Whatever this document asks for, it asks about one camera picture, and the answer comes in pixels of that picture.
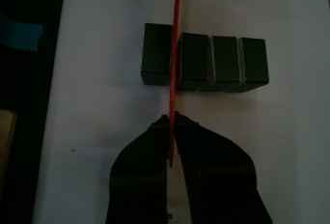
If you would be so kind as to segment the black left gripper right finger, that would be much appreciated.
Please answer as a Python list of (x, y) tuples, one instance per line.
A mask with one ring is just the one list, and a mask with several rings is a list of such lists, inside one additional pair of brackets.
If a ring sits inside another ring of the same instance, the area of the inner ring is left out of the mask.
[(175, 113), (192, 224), (273, 224), (256, 189), (254, 162), (228, 138)]

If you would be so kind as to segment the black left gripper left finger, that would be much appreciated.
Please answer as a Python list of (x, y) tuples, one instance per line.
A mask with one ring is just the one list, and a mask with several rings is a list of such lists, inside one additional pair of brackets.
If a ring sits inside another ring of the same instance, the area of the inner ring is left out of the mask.
[(167, 141), (168, 117), (162, 115), (114, 162), (106, 224), (167, 224)]

